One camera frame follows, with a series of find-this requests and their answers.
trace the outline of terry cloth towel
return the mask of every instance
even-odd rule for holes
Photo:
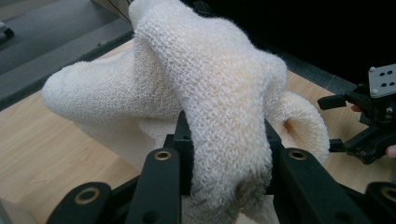
[[[134,0],[129,13],[132,47],[52,75],[46,106],[137,169],[184,110],[195,155],[182,222],[277,223],[265,195],[272,158],[264,119],[286,147],[322,163],[329,148],[318,111],[285,91],[285,63],[231,21],[202,18],[178,0]]]

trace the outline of wooden table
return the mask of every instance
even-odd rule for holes
[[[130,46],[128,42],[106,56]],[[349,107],[321,111],[317,100],[332,93],[302,77],[289,73],[288,90],[317,107],[330,138],[346,141],[366,128]],[[40,92],[1,111],[0,123],[0,198],[27,208],[38,223],[45,223],[64,195],[80,184],[101,181],[115,188],[139,175],[72,121],[49,111]],[[383,157],[365,165],[345,153],[333,153],[325,167],[337,182],[364,192],[370,182],[391,181],[396,160]]]

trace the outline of crumpled towel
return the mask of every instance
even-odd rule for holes
[[[235,223],[240,213],[277,223],[265,195],[272,158],[264,119],[286,147],[322,163],[329,148],[318,111],[285,91],[285,63],[232,22],[202,18],[178,0],[134,0],[129,12],[132,47],[53,74],[45,105],[137,169],[184,110],[195,155],[183,223]]]

